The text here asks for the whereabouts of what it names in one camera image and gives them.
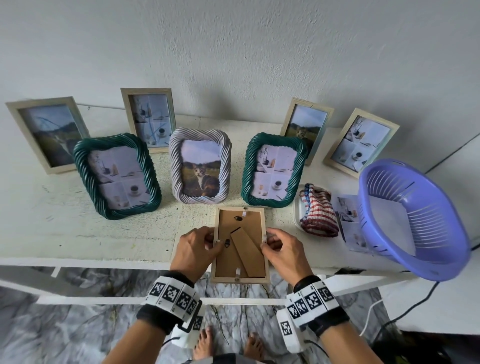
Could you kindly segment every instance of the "red and white striped cloth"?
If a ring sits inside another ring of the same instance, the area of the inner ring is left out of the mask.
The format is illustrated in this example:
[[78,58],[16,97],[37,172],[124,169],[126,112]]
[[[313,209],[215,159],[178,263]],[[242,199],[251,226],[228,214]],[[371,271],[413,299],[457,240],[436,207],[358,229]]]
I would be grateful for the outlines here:
[[332,195],[323,188],[307,183],[300,191],[307,213],[300,220],[300,226],[309,234],[333,238],[338,236],[338,224],[330,202]]

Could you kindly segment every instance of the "foot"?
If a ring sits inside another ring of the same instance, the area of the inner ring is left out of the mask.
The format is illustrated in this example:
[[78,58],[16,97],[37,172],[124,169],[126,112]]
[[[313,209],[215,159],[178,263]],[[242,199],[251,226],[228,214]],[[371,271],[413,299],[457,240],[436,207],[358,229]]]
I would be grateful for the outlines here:
[[248,337],[245,349],[243,349],[243,356],[259,362],[264,359],[264,343],[256,333],[252,333]]
[[193,360],[201,360],[213,356],[213,330],[209,326],[200,331],[198,343],[193,349]]

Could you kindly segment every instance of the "wristband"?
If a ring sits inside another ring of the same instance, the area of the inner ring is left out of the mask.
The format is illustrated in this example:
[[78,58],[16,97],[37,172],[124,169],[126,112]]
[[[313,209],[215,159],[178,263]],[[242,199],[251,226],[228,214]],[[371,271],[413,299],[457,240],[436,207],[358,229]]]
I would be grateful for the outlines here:
[[349,320],[330,290],[317,276],[303,278],[287,296],[287,309],[297,327],[308,327],[320,336],[331,326]]
[[194,322],[192,318],[202,301],[195,292],[192,281],[183,274],[172,271],[157,278],[142,304],[137,319],[145,320],[169,334],[175,325],[180,327],[182,323],[188,322],[191,326]]

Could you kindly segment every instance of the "marble floor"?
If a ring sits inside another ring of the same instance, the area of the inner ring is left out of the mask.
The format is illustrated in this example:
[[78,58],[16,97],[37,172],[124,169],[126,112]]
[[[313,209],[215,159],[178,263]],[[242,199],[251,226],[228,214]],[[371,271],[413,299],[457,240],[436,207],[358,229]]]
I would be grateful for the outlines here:
[[[102,295],[143,296],[158,277],[154,270],[83,269],[61,271],[63,279],[90,287]],[[209,284],[206,273],[196,284],[203,297],[281,298],[288,285],[278,275],[270,285]],[[339,296],[339,303],[361,331],[370,305],[380,299],[377,289]],[[0,363],[99,363],[134,322],[138,306],[45,306],[36,297],[0,288]],[[329,363],[318,348],[291,354],[283,343],[274,306],[210,306],[206,324],[214,328],[216,352],[241,352],[250,332],[264,339],[267,359],[277,363]],[[383,303],[376,305],[364,335],[372,340],[388,321]],[[157,363],[179,364],[192,352],[168,343]]]

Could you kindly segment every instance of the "hand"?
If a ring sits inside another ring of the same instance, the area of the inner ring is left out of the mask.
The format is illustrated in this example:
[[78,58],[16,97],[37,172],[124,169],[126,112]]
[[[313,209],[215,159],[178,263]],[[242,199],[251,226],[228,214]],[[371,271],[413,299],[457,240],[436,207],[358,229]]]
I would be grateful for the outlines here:
[[198,281],[224,247],[213,244],[213,232],[214,228],[202,226],[180,236],[170,270],[184,274],[193,283]]
[[266,230],[271,236],[260,245],[262,253],[284,280],[295,286],[301,279],[313,275],[300,240],[281,229]]

